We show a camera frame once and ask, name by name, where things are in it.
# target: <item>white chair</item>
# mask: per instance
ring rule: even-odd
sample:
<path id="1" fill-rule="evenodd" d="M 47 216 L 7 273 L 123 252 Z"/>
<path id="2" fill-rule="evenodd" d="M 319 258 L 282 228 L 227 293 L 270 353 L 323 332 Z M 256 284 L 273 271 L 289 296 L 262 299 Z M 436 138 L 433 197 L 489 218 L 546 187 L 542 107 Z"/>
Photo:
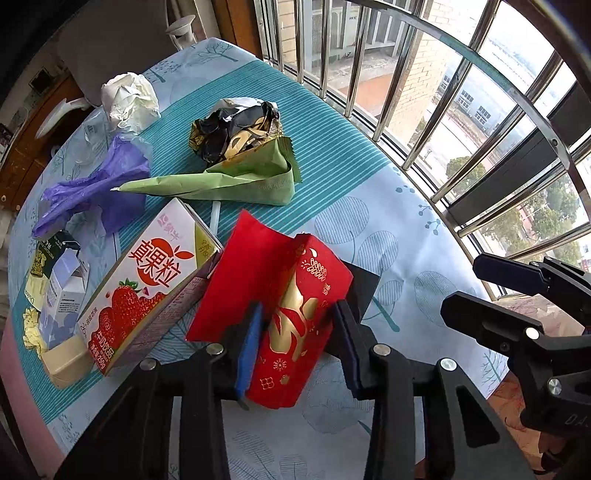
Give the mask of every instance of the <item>white chair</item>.
<path id="1" fill-rule="evenodd" d="M 58 33 L 57 52 L 84 93 L 52 111 L 39 138 L 74 108 L 100 106 L 100 87 L 120 73 L 142 73 L 175 53 L 163 34 L 165 0 L 90 0 Z"/>
<path id="2" fill-rule="evenodd" d="M 173 41 L 174 46 L 179 51 L 197 43 L 191 26 L 193 20 L 195 20 L 195 15 L 187 15 L 173 22 L 166 29 L 165 33 L 170 37 L 170 40 Z"/>

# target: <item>red packet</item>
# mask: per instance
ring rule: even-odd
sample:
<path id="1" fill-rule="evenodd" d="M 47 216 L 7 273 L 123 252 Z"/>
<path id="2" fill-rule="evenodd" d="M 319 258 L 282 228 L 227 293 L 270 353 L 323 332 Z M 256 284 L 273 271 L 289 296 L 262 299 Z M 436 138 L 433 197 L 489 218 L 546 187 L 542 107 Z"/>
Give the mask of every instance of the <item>red packet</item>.
<path id="1" fill-rule="evenodd" d="M 315 236 L 296 236 L 295 263 L 259 347 L 246 396 L 269 408 L 292 407 L 332 332 L 326 310 L 344 299 L 349 269 Z"/>
<path id="2" fill-rule="evenodd" d="M 243 210 L 187 332 L 190 342 L 219 342 L 259 300 L 269 318 L 285 291 L 297 243 Z"/>
<path id="3" fill-rule="evenodd" d="M 259 300 L 271 319 L 246 395 L 269 408 L 293 406 L 330 337 L 326 310 L 353 276 L 313 235 L 291 238 L 243 210 L 212 275 L 187 340 L 218 342 Z"/>

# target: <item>juice milk carton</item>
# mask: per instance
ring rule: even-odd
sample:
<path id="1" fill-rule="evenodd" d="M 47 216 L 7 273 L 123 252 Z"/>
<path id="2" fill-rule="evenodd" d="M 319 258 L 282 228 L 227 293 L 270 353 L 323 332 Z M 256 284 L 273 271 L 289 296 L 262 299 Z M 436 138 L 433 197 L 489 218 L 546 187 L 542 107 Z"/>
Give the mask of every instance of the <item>juice milk carton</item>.
<path id="1" fill-rule="evenodd" d="M 121 255 L 78 325 L 103 374 L 139 361 L 201 299 L 222 252 L 193 209 L 173 198 Z"/>

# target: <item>table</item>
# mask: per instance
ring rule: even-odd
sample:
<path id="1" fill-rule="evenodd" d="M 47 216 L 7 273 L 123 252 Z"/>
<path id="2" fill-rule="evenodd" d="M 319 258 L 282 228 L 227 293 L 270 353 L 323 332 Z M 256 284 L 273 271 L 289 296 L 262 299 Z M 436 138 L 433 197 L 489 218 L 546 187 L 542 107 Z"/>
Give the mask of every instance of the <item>table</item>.
<path id="1" fill-rule="evenodd" d="M 215 38 L 172 55 L 145 75 L 162 112 L 162 118 L 141 134 L 154 147 L 153 176 L 196 168 L 199 160 L 187 145 L 190 123 L 204 117 L 219 98 L 253 96 L 278 103 L 304 181 L 286 207 L 223 202 L 222 242 L 242 208 L 281 232 L 317 235 L 343 260 L 381 276 L 364 319 L 380 342 L 421 361 L 450 356 L 484 395 L 495 389 L 506 373 L 506 358 L 448 329 L 439 315 L 442 299 L 456 290 L 487 298 L 482 284 L 426 200 L 370 140 L 301 85 Z M 86 176 L 102 161 L 109 142 L 105 122 L 104 111 L 95 110 L 52 159 L 21 209 L 9 248 L 12 315 L 0 349 L 0 374 L 31 456 L 41 473 L 49 475 L 132 368 L 123 367 L 106 378 L 93 371 L 59 391 L 21 340 L 22 311 L 27 306 L 21 288 L 35 247 L 30 232 L 37 220 L 37 200 L 55 181 Z M 75 163 L 81 145 L 77 139 L 85 132 L 91 138 L 93 160 L 81 165 Z M 105 235 L 97 212 L 72 218 L 67 228 L 90 263 L 88 296 L 165 202 L 149 197 L 145 214 L 114 235 Z M 211 203 L 192 205 L 209 222 Z M 151 355 L 161 362 L 189 356 L 194 347 L 183 338 L 193 315 L 194 309 Z M 287 480 L 293 472 L 298 479 L 362 478 L 373 406 L 352 398 L 336 359 L 321 358 L 295 407 L 248 407 L 245 411 L 235 403 L 223 406 L 234 479 Z M 416 407 L 417 431 L 422 432 L 421 406 Z M 417 460 L 423 456 L 419 433 Z M 176 472 L 171 454 L 172 478 Z"/>

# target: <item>white crumpled paper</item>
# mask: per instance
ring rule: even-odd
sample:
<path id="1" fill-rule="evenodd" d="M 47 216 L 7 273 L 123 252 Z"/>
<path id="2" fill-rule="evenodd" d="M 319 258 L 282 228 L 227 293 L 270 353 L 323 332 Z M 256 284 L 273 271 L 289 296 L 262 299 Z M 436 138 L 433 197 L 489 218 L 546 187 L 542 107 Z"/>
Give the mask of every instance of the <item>white crumpled paper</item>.
<path id="1" fill-rule="evenodd" d="M 123 73 L 103 84 L 100 99 L 113 130 L 139 134 L 160 118 L 158 99 L 143 75 Z"/>

